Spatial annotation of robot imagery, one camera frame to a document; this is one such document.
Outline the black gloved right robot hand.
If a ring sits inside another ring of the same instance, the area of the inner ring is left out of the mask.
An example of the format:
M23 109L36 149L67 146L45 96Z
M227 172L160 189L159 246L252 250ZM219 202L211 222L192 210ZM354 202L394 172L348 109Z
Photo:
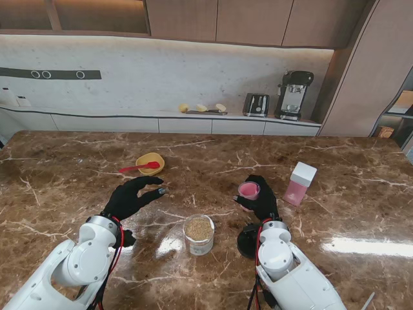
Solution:
M280 220L277 200L273 190L270 188L264 177L251 174L246 182L254 182L259 185L260 191L256 200L249 200L240 195L235 195L233 200L240 204L244 209L252 211L260 220L271 218L273 220Z

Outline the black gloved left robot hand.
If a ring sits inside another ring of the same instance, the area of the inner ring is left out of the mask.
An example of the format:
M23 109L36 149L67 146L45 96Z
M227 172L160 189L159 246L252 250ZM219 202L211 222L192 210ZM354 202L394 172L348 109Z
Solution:
M142 176L128 180L123 185L119 185L112 193L101 215L114 217L119 221L125 220L141 208L165 194L164 188L148 191L140 196L138 192L147 185L161 185L163 180L155 176Z

